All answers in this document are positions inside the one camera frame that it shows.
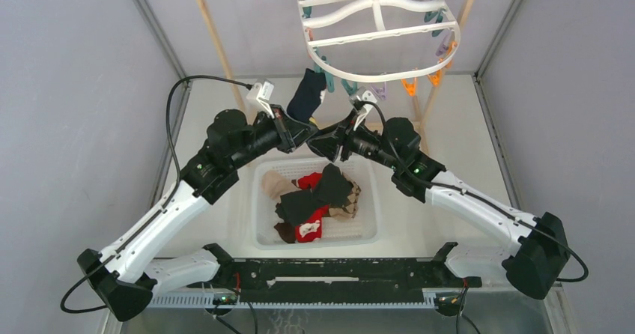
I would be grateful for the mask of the beige sock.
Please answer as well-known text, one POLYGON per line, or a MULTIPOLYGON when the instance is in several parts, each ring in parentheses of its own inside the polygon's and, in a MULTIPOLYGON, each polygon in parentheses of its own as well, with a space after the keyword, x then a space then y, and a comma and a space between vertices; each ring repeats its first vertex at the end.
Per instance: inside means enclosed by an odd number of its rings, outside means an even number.
POLYGON ((276 203, 281 202, 283 195, 300 190, 292 180, 273 170, 264 173, 261 178, 261 188, 264 194, 276 203))

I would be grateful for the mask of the argyle brown sock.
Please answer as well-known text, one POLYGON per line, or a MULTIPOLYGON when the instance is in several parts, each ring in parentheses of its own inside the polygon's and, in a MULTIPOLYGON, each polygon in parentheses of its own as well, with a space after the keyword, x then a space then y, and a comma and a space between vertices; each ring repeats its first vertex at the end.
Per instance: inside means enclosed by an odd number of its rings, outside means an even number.
POLYGON ((328 217, 338 220, 340 222, 346 222, 348 220, 354 219, 359 209, 359 197, 361 195, 360 186, 350 178, 346 173, 342 172, 342 176, 345 180, 347 180, 351 185, 351 190, 346 197, 346 202, 344 205, 340 207, 329 206, 327 211, 328 217))

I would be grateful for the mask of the brown striped sock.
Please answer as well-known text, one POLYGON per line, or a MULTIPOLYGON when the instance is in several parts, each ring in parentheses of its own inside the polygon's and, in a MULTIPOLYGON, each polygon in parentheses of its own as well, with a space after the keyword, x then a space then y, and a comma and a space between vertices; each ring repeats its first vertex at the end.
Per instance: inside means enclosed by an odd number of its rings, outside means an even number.
POLYGON ((296 228, 292 226, 292 224, 287 222, 279 222, 274 225, 274 229, 276 230, 280 239, 284 243, 288 243, 288 244, 296 243, 297 241, 296 232, 295 232, 296 228))

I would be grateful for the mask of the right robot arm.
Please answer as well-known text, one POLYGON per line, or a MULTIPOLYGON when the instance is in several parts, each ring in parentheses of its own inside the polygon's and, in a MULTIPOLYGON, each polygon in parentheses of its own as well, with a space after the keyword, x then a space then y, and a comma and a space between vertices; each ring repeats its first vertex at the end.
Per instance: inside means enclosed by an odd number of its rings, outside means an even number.
POLYGON ((307 145, 330 161, 358 154, 390 168, 399 192, 450 210, 494 239, 508 255, 502 260, 508 282, 528 297, 544 299, 572 256, 562 220, 549 212, 535 216, 505 206, 477 191, 424 154, 420 141, 406 118, 388 119, 382 132, 347 118, 319 130, 307 145))

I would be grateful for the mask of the red sock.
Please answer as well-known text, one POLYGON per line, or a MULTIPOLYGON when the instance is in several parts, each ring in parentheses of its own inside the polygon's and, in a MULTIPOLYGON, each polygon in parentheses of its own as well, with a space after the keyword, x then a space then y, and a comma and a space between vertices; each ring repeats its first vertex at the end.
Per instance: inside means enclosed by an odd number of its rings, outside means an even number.
POLYGON ((321 178, 322 178, 322 174, 320 172, 314 172, 297 179, 296 185, 298 188, 302 190, 307 190, 307 189, 313 190, 317 187, 321 178))
POLYGON ((310 243, 322 238, 323 214, 316 210, 304 223, 295 228, 295 238, 298 243, 310 243))

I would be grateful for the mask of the black sock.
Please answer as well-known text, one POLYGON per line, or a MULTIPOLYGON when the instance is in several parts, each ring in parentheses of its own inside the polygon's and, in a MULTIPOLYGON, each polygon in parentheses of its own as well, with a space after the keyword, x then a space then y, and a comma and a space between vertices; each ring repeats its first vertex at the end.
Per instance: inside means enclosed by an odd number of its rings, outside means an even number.
POLYGON ((313 197, 323 204, 343 207, 353 191, 353 184, 343 175, 340 168, 328 164, 321 172, 321 178, 313 190, 313 197))
POLYGON ((275 213, 283 222, 299 226, 307 222, 321 207, 323 204, 314 197, 313 192, 303 189, 282 195, 275 213))

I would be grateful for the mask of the santa pattern dark sock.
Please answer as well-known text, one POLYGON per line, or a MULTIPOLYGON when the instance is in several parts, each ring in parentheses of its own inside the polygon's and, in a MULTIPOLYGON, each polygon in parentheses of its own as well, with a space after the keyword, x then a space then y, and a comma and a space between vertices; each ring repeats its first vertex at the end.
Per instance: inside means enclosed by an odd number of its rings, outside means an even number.
POLYGON ((316 124, 314 113, 323 104, 326 93, 326 75, 307 68, 287 105, 285 113, 302 122, 316 124))

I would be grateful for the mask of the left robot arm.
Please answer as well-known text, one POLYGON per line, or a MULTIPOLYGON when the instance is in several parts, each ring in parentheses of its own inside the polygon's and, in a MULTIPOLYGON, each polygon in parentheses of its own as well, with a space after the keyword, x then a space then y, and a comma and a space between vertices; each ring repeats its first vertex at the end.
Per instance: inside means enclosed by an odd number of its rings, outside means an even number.
POLYGON ((238 109, 219 112, 167 195, 114 243, 80 254, 77 261, 90 286, 118 321, 134 318, 152 299, 174 289, 197 282, 223 287, 232 281, 234 267, 220 258, 216 246, 169 260, 155 257, 238 182, 240 168, 272 149, 291 153, 318 131, 311 121, 289 117, 281 106, 271 109, 271 114, 259 112, 253 124, 238 109))

